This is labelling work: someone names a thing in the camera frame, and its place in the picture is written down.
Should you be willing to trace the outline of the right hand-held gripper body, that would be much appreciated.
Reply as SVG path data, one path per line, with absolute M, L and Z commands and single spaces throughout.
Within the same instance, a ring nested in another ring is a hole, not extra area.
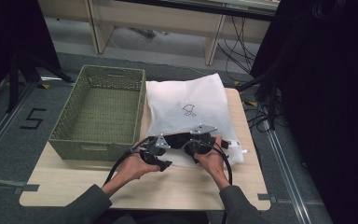
M 195 153 L 207 154 L 211 151 L 214 145 L 212 132 L 217 131 L 218 128 L 205 124 L 199 124 L 189 131 L 186 135 L 183 150 L 190 156 Z

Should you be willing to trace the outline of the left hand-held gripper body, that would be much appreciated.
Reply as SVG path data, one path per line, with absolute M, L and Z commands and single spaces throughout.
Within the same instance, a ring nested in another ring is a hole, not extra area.
M 170 148 L 163 135 L 148 136 L 141 143 L 139 154 L 145 163 L 152 165 L 153 160 L 159 160 L 158 156 L 162 156 Z

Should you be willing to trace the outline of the black cloth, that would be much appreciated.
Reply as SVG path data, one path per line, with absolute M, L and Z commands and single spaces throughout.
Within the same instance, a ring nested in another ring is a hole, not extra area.
M 189 148 L 199 141 L 199 139 L 190 133 L 176 133 L 164 136 L 165 141 L 171 148 Z

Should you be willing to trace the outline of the white mesh laundry bag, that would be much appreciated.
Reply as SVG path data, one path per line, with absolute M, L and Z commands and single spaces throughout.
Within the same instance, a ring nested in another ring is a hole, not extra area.
M 217 74 L 188 81 L 148 81 L 146 97 L 151 112 L 148 136 L 185 133 L 201 124 L 215 127 L 211 135 L 220 135 L 228 142 L 225 154 L 229 163 L 244 161 L 227 93 Z

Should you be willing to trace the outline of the green woven basket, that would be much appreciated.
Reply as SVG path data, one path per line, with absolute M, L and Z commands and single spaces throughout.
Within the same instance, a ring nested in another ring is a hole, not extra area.
M 85 65 L 48 142 L 64 160 L 116 161 L 140 138 L 142 69 Z

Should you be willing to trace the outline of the person's right hand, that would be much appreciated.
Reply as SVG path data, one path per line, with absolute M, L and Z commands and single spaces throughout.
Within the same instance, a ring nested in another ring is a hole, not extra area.
M 221 149 L 221 136 L 214 138 L 215 143 L 213 149 L 207 154 L 194 154 L 194 159 L 198 161 L 198 165 L 203 167 L 205 171 L 212 177 L 216 186 L 222 190 L 229 186 L 229 182 L 224 172 L 224 160 Z

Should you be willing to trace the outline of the person's left hand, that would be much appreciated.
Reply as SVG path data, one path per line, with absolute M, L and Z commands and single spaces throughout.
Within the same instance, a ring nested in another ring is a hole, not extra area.
M 134 153 L 122 162 L 119 171 L 114 176 L 114 179 L 120 185 L 126 185 L 132 180 L 140 179 L 142 175 L 157 171 L 159 171 L 159 167 L 157 165 L 145 163 L 141 159 L 139 153 Z

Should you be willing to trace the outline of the black metal stand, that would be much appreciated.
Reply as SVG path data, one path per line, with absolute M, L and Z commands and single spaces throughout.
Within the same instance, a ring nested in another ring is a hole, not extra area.
M 271 130 L 275 130 L 275 105 L 277 103 L 277 83 L 274 75 L 270 73 L 265 73 L 259 77 L 255 77 L 252 80 L 246 82 L 245 84 L 241 84 L 236 87 L 238 92 L 245 91 L 254 85 L 258 84 L 259 88 L 255 93 L 255 98 L 259 103 L 267 103 L 268 111 L 267 121 L 269 123 L 269 128 Z

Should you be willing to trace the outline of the grey power strip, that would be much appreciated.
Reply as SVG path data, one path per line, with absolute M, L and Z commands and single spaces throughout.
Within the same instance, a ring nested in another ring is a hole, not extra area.
M 131 30 L 147 38 L 154 38 L 156 36 L 156 34 L 152 30 L 137 29 L 137 28 L 131 28 Z

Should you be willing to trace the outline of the black curtain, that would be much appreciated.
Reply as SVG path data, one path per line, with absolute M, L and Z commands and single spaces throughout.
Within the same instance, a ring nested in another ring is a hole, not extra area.
M 358 0 L 281 0 L 253 66 L 272 76 L 333 224 L 358 224 Z
M 23 71 L 42 66 L 64 77 L 38 0 L 0 0 L 0 83 L 14 57 Z

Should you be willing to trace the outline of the black tripod stand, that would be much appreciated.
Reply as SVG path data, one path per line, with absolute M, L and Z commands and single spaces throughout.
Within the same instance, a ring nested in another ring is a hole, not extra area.
M 23 75 L 27 83 L 40 83 L 41 76 L 37 73 L 36 68 L 42 67 L 52 75 L 61 80 L 74 83 L 74 81 L 62 72 L 59 68 L 54 67 L 41 58 L 26 51 L 16 51 L 11 59 L 9 66 L 9 105 L 7 112 L 12 112 L 19 103 L 19 77 Z

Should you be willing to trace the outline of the metal floor rail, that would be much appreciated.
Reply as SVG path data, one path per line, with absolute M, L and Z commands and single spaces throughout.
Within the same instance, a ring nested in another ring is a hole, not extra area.
M 278 138 L 278 135 L 276 134 L 276 131 L 272 128 L 273 122 L 269 120 L 269 113 L 263 104 L 260 104 L 258 109 L 267 117 L 267 119 L 263 122 L 263 125 L 267 131 L 268 140 L 271 144 L 272 151 L 282 173 L 282 178 L 296 212 L 298 221 L 300 224 L 312 224 L 308 207 L 305 205 L 296 181 L 294 180 L 289 164 L 282 150 L 281 142 Z
M 36 85 L 28 85 L 20 101 L 0 121 L 0 165 L 19 156 L 21 147 L 34 140 L 26 134 L 36 131 L 43 121 L 37 117 L 43 111 L 39 107 L 31 107 L 32 99 L 35 100 L 38 93 Z

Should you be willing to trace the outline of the wooden desk frame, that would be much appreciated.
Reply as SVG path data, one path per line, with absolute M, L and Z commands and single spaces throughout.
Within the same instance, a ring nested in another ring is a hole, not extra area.
M 238 16 L 197 12 L 191 9 L 153 6 L 148 0 L 139 3 L 119 0 L 38 0 L 43 15 L 55 19 L 83 21 L 89 24 L 98 54 L 104 52 L 113 30 L 130 27 L 168 33 L 198 35 L 203 38 L 205 63 L 213 63 L 219 39 L 241 40 L 259 44 L 263 41 L 270 22 L 251 19 L 247 15 L 257 9 L 272 15 L 278 4 L 269 0 L 239 0 L 205 4 L 213 7 L 237 9 Z

